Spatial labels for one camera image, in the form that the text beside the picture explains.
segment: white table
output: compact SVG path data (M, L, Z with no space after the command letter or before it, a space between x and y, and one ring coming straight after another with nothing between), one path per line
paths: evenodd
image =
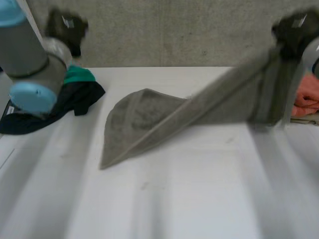
M314 238L318 233L316 176L288 152L293 159L285 172L296 184L279 179L274 186L281 171L265 166L254 142L263 137L253 136L244 123L193 127L139 157L98 169L106 117L121 98L143 88L190 96L226 67L90 70L107 92L86 116L69 112L35 133L0 139L0 239ZM306 142L300 154L319 155L319 128L299 125L289 132L291 144ZM271 137L280 144L285 136ZM281 148L289 147L284 142ZM286 203L290 196L296 203Z

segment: gray wall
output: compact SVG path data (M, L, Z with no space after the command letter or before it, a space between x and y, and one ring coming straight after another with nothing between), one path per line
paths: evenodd
M28 0L40 30L50 6L86 17L85 67L233 66L273 44L272 24L318 0Z

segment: gray towel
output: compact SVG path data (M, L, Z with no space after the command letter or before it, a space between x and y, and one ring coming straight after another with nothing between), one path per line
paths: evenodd
M190 99L150 89L126 96L108 115L100 168L141 154L194 124L256 122L257 118L266 122L269 117L270 121L278 121L286 104L276 102L278 97L273 98L272 93L274 87L284 87L287 92L289 88L289 80L285 81L283 76L279 85L276 82L280 72L285 72L278 70L284 66L278 59L279 50L272 49L230 70Z

